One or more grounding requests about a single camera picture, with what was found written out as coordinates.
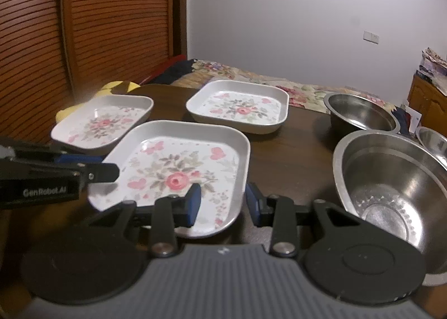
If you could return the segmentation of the floral square plate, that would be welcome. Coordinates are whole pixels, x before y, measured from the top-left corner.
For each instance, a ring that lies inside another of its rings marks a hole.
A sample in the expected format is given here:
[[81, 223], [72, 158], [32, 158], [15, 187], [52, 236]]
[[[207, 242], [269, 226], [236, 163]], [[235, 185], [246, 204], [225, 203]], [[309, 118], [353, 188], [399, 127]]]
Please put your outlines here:
[[280, 88], [217, 80], [209, 82], [187, 102], [198, 123], [230, 126], [239, 131], [268, 135], [277, 131], [289, 114], [289, 95]]
[[149, 118], [154, 101], [137, 95], [94, 97], [56, 124], [51, 139], [78, 153], [106, 155]]
[[163, 196], [183, 196], [201, 187], [201, 205], [191, 228], [180, 237], [216, 235], [237, 219], [246, 186], [251, 145], [235, 128], [157, 120], [130, 131], [106, 156], [120, 170], [112, 183], [91, 184], [88, 200], [104, 211], [123, 200], [151, 206]]

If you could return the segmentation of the large steel bowl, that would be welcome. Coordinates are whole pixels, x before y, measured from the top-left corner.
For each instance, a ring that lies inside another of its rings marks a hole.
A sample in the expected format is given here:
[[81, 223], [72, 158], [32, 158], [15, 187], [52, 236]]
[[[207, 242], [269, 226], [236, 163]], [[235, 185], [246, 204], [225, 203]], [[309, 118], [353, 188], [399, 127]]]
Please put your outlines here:
[[355, 131], [333, 151], [346, 211], [415, 246], [426, 287], [446, 284], [446, 168], [418, 143], [386, 131]]

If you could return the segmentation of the medium steel bowl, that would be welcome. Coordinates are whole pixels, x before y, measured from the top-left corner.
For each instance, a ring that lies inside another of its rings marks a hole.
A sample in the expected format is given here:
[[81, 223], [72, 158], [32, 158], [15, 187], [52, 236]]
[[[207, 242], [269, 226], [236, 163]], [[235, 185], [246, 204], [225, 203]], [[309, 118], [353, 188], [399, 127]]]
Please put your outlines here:
[[324, 97], [324, 104], [332, 128], [341, 135], [358, 130], [400, 131], [400, 123], [390, 112], [365, 97], [332, 92]]

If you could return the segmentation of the small steel bowl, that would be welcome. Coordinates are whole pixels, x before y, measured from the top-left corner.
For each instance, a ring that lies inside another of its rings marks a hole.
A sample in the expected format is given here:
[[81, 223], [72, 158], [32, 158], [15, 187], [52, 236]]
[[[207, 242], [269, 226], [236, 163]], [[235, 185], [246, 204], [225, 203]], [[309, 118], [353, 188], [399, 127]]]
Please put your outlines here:
[[416, 129], [417, 140], [445, 167], [447, 166], [447, 139], [437, 131], [420, 126]]

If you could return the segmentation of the floral bed blanket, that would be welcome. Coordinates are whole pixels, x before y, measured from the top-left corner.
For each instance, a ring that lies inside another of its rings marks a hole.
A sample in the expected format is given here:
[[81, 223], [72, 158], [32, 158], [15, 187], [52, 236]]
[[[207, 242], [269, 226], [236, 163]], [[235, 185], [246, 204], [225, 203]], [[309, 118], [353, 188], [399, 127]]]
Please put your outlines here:
[[260, 85], [269, 85], [285, 91], [289, 95], [289, 105], [319, 113], [329, 113], [325, 107], [324, 97], [332, 92], [346, 93], [367, 98], [381, 106], [388, 112], [396, 110], [396, 106], [375, 95], [359, 92], [349, 88], [334, 88], [322, 85], [303, 84], [280, 77], [259, 75], [233, 66], [227, 66], [214, 61], [189, 60], [192, 66], [190, 72], [181, 76], [172, 85], [182, 88], [200, 89], [209, 82], [217, 80], [232, 80], [238, 82], [251, 82]]

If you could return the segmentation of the wooden louvered wardrobe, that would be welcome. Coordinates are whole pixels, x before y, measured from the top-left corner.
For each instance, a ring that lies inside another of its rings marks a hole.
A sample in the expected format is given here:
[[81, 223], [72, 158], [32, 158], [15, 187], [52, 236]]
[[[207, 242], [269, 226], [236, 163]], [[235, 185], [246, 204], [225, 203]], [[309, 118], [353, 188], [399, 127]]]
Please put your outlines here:
[[186, 0], [1, 0], [1, 134], [46, 143], [59, 110], [186, 53]]

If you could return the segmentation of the wooden sideboard cabinet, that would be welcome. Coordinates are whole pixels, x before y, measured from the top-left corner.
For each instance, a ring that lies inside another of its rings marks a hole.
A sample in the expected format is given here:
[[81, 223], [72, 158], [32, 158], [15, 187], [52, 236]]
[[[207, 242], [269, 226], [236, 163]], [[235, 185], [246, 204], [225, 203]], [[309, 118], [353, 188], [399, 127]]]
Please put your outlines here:
[[435, 85], [414, 74], [408, 102], [410, 108], [421, 114], [422, 126], [446, 135], [446, 96]]

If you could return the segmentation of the pile of papers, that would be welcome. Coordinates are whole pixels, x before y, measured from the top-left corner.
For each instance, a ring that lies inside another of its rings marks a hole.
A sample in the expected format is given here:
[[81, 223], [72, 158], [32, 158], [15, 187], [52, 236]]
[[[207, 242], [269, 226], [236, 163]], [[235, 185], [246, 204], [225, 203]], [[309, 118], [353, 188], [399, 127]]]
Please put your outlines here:
[[431, 48], [421, 51], [419, 71], [429, 77], [447, 77], [446, 61]]

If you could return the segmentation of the white wall switch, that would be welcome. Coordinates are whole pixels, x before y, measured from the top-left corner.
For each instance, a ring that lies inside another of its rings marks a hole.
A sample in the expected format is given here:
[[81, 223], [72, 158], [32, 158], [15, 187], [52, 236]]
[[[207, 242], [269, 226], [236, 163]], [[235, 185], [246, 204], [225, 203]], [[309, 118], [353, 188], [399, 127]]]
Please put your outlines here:
[[363, 40], [378, 45], [380, 42], [380, 37], [374, 33], [364, 31]]

